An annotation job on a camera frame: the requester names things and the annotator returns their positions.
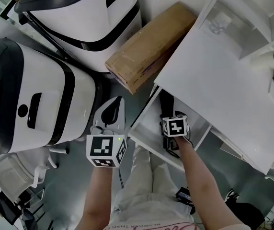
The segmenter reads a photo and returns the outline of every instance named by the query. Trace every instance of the shirt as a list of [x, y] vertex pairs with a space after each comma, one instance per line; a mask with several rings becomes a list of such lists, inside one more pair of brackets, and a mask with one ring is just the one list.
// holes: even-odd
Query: shirt
[[[191, 208], [159, 194], [139, 195], [116, 205], [104, 230], [200, 230]], [[251, 230], [244, 224], [221, 230]]]

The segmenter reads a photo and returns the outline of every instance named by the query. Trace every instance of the cardboard box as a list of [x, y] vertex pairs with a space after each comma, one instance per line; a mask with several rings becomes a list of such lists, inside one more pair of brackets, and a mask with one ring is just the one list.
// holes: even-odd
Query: cardboard box
[[169, 60], [197, 16], [177, 2], [126, 41], [105, 63], [132, 94]]

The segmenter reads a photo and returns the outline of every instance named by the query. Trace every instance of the white chair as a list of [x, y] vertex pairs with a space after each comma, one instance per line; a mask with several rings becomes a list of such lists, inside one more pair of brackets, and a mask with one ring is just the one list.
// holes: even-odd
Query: white chair
[[0, 189], [13, 203], [28, 187], [37, 188], [43, 183], [46, 171], [58, 166], [50, 156], [50, 150], [68, 153], [66, 149], [47, 147], [8, 153], [0, 158]]

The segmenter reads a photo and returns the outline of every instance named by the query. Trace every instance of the white shelf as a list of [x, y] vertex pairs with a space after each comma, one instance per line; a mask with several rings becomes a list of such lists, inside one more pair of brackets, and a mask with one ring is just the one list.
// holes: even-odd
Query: white shelf
[[253, 0], [222, 0], [235, 13], [243, 15], [271, 42], [271, 26], [269, 16]]
[[231, 155], [233, 155], [241, 160], [244, 160], [244, 155], [241, 154], [238, 147], [236, 147], [228, 138], [226, 138], [225, 135], [223, 135], [216, 128], [211, 128], [210, 132], [213, 133], [215, 136], [217, 136], [220, 140], [222, 140], [223, 144], [226, 145], [226, 146], [221, 146], [220, 149], [224, 150], [227, 153], [230, 153]]
[[143, 134], [135, 130], [130, 131], [129, 136], [133, 141], [147, 149], [149, 152], [158, 156], [175, 168], [184, 171], [183, 162], [180, 159], [170, 155], [164, 148], [162, 148], [162, 144], [156, 143], [148, 136], [144, 136]]
[[[223, 21], [220, 13], [231, 22], [220, 34], [214, 34], [211, 24]], [[210, 0], [197, 27], [244, 59], [274, 42], [274, 0]]]

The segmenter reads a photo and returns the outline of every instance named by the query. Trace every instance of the chair leg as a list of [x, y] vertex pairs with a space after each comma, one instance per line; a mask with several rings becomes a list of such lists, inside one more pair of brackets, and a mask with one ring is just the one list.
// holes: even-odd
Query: chair leg
[[46, 213], [43, 213], [37, 220], [36, 222], [40, 221], [40, 219], [45, 215]]
[[50, 225], [49, 225], [49, 227], [48, 227], [47, 230], [51, 230], [52, 229], [52, 225], [53, 225], [53, 221], [51, 221], [51, 223], [50, 223]]
[[31, 199], [28, 200], [28, 201], [24, 204], [24, 206], [27, 205], [29, 202], [31, 202], [34, 198], [36, 198], [40, 193], [42, 193], [42, 194], [41, 194], [40, 200], [37, 201], [36, 204], [39, 203], [40, 201], [42, 201], [43, 197], [45, 196], [45, 192], [46, 192], [45, 189], [41, 189], [38, 193], [36, 193], [35, 195], [33, 195], [33, 196], [31, 197]]
[[49, 160], [51, 166], [52, 166], [54, 169], [57, 169], [57, 168], [58, 168], [58, 164], [54, 163], [54, 161], [52, 160], [51, 155], [49, 155], [48, 160]]
[[69, 154], [69, 149], [55, 149], [55, 148], [49, 148], [50, 152], [55, 152], [55, 153], [62, 153], [62, 154]]
[[34, 212], [33, 215], [37, 213], [38, 210], [40, 210], [42, 208], [43, 204], [41, 206], [39, 206]]

